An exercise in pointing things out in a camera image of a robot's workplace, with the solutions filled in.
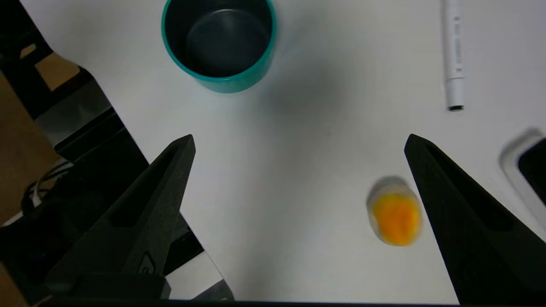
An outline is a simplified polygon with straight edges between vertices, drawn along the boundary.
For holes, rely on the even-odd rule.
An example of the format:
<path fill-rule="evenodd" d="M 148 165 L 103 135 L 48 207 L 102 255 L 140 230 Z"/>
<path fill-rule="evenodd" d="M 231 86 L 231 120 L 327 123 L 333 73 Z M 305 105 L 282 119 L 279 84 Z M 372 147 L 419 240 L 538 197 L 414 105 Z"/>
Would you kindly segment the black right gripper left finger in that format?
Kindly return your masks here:
<path fill-rule="evenodd" d="M 49 271 L 53 297 L 168 299 L 164 266 L 196 147 L 171 142 Z"/>

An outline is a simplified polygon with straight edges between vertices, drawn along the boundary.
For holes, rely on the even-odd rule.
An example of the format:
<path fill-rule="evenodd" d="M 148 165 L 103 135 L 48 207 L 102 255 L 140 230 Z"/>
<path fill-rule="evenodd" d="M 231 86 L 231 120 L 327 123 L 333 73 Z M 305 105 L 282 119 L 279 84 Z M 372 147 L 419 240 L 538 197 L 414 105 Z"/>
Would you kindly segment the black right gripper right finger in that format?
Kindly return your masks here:
<path fill-rule="evenodd" d="M 545 242 L 433 142 L 404 154 L 459 303 L 544 305 Z"/>

